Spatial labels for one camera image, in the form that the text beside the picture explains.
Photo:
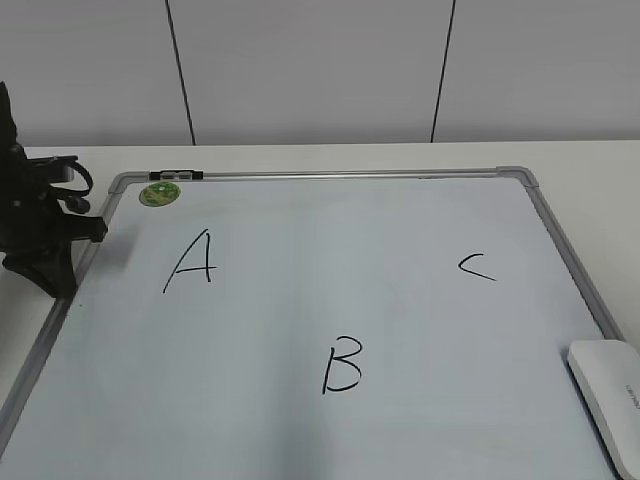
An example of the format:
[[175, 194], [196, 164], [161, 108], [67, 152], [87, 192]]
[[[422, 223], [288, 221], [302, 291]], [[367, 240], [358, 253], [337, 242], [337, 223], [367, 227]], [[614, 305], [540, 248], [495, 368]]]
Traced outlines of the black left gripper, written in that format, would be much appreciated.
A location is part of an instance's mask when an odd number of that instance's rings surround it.
[[18, 142], [8, 89], [1, 85], [1, 250], [2, 265], [30, 280], [52, 298], [68, 298], [77, 288], [71, 243], [100, 242], [107, 226], [88, 217], [86, 197], [93, 179], [78, 160], [74, 178], [48, 183], [30, 164]]

